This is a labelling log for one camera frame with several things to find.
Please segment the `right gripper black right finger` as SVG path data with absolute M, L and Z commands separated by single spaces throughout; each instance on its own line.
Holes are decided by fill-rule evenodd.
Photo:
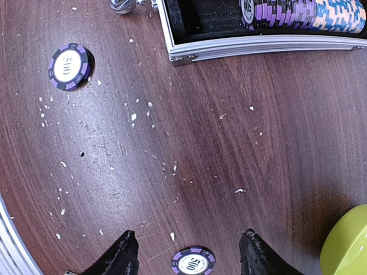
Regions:
M 253 229 L 241 235 L 239 252 L 242 275 L 302 275 L 288 264 Z

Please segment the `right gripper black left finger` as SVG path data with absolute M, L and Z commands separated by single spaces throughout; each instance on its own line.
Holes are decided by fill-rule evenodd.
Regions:
M 104 253 L 81 275 L 137 275 L 139 244 L 135 232 L 126 230 Z

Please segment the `purple black chip stack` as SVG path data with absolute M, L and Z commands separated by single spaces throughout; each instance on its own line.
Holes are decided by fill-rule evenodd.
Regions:
M 310 29 L 317 16 L 315 1 L 240 0 L 242 22 L 248 30 Z

